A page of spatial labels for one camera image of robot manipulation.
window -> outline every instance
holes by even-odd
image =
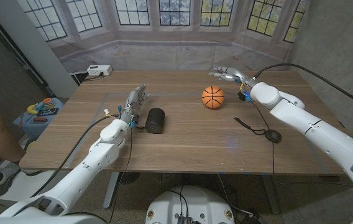
[[[78,32],[101,27],[93,0],[66,0]]]
[[[294,13],[293,20],[291,21],[290,27],[288,28],[287,34],[284,38],[285,41],[294,43],[295,35],[298,32],[298,26],[300,26],[307,2],[308,0],[300,0],[300,3],[298,3],[298,7]]]
[[[202,26],[228,26],[234,0],[203,0],[201,5]]]
[[[120,25],[149,25],[146,0],[114,0]]]
[[[284,0],[255,0],[248,29],[272,36]]]
[[[17,0],[45,41],[66,36],[51,0]]]
[[[190,25],[190,0],[159,0],[160,24]]]

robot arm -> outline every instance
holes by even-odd
[[[119,156],[126,142],[124,136],[131,130],[132,120],[138,115],[146,97],[145,89],[146,86],[142,84],[130,93],[120,119],[113,120],[101,131],[100,138],[90,147],[88,155],[54,188],[16,203],[4,211],[0,218],[32,215],[45,217],[70,212],[95,176]]]
[[[353,181],[353,139],[320,118],[304,110],[297,97],[258,83],[235,68],[218,67],[209,76],[229,82],[244,82],[252,87],[250,97],[270,110],[285,125],[296,129],[305,138],[333,159]]]

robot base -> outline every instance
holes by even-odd
[[[175,187],[171,190],[179,194],[181,187]],[[190,217],[186,218],[186,203],[174,192],[166,191],[150,204],[146,213],[146,224],[234,223],[230,206],[216,193],[202,187],[184,186],[182,196],[188,204],[188,217]],[[183,217],[180,217],[181,201]]]

orange ball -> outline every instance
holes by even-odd
[[[219,107],[223,103],[224,97],[224,92],[218,86],[207,87],[201,95],[204,105],[212,109]]]

white box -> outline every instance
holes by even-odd
[[[88,75],[98,76],[101,72],[103,72],[104,76],[110,75],[113,69],[110,65],[90,65],[87,68]]]

